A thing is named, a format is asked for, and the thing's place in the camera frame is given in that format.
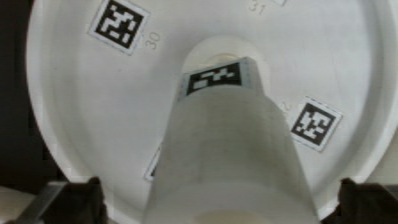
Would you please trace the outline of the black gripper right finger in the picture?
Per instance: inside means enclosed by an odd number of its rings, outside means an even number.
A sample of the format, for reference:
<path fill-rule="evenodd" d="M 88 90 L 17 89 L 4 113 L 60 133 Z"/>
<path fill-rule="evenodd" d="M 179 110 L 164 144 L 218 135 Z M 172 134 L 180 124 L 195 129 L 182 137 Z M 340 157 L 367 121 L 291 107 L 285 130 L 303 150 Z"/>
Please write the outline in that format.
<path fill-rule="evenodd" d="M 398 224 L 398 184 L 340 180 L 337 206 L 321 224 Z"/>

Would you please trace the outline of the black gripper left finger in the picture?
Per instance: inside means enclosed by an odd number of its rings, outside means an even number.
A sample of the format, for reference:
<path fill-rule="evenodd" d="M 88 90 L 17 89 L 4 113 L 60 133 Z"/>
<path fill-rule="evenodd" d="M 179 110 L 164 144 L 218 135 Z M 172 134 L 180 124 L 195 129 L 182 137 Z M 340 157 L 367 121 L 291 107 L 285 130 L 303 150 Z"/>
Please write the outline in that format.
<path fill-rule="evenodd" d="M 100 181 L 49 182 L 15 224 L 108 224 Z"/>

